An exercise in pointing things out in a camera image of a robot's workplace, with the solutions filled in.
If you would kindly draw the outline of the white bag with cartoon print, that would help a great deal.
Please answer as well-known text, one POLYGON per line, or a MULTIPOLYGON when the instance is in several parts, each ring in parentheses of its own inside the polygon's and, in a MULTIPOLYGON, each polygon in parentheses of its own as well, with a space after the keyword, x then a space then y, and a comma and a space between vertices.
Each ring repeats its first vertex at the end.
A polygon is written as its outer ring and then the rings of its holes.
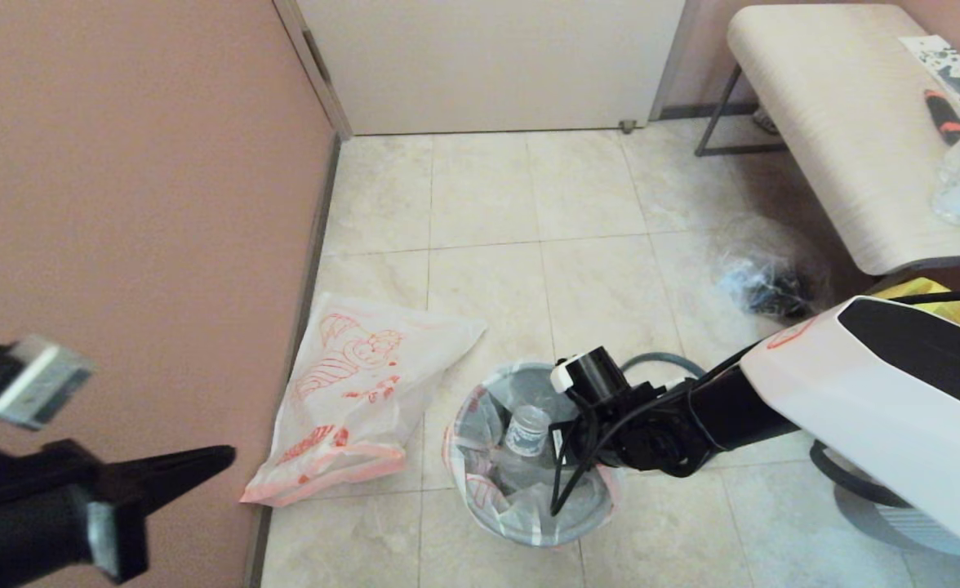
POLYGON ((444 373, 486 329, 480 318, 319 295, 269 455, 241 502, 278 509, 404 470, 409 440, 444 373))

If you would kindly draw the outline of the grey ribbed robot base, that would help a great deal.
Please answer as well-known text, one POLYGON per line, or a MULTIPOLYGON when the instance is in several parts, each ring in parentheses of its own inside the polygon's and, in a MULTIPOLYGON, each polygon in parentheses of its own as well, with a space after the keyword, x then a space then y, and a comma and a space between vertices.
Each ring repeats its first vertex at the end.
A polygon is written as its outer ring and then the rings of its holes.
POLYGON ((831 481, 838 510, 857 531, 902 550, 960 557, 960 538, 827 444, 815 440, 809 457, 831 481))

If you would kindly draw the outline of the clear bag with dark contents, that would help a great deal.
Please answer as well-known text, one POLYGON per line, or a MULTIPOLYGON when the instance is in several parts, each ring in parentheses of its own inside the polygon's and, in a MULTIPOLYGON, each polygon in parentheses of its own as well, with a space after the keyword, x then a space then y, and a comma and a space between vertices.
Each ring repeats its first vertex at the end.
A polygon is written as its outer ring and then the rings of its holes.
POLYGON ((741 311, 787 320, 819 312, 829 294, 828 275, 818 260, 765 248, 723 253, 718 286, 741 311))

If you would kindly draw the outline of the yellow shopping bag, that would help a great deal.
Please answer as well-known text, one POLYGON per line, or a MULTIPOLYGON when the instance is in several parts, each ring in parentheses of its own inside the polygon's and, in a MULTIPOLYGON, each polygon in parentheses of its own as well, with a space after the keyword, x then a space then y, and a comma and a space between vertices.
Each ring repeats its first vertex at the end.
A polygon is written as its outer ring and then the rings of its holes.
POLYGON ((960 325, 960 291, 953 291, 929 278, 915 278, 872 293, 882 299, 909 299, 918 309, 960 325))

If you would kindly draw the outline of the crushed clear plastic bottle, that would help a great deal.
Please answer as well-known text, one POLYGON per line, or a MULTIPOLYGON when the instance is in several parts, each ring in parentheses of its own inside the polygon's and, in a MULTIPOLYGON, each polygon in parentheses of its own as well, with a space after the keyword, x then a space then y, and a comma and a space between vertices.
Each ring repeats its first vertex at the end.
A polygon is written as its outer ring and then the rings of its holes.
POLYGON ((513 411, 509 427, 492 452, 492 480, 505 494, 539 483, 551 483, 554 462, 549 442, 549 414, 536 406, 522 405, 513 411))

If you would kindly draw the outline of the white door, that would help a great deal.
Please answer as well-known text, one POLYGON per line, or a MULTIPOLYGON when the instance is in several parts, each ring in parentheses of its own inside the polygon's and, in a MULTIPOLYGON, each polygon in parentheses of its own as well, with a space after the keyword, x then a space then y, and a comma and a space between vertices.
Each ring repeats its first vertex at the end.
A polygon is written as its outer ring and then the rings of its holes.
POLYGON ((686 0, 295 0, 358 136, 644 126, 686 0))

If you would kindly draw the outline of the beige table with metal legs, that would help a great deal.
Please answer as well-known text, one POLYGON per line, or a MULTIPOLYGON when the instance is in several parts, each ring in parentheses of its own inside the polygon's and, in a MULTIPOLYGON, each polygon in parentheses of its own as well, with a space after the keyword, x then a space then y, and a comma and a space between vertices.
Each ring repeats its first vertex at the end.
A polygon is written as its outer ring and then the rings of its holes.
POLYGON ((727 47, 857 267, 886 275, 960 264, 960 225, 931 210, 946 144, 905 48, 922 34, 890 4, 741 8, 727 47))

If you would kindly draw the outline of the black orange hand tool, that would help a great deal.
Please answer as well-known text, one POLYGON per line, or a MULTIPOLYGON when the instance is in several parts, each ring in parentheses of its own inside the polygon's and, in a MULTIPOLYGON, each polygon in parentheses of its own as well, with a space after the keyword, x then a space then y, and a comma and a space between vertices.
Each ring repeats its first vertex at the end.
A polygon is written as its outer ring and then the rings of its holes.
POLYGON ((940 91, 926 89, 923 95, 940 138, 949 146, 956 145, 960 141, 960 115, 940 91))

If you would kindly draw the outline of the printed black white label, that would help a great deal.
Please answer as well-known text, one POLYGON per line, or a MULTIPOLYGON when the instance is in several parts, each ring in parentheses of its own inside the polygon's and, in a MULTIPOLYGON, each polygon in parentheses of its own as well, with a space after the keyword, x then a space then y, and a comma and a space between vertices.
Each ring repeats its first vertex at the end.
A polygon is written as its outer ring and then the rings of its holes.
POLYGON ((948 96, 960 100, 960 51, 940 36, 898 37, 948 96))

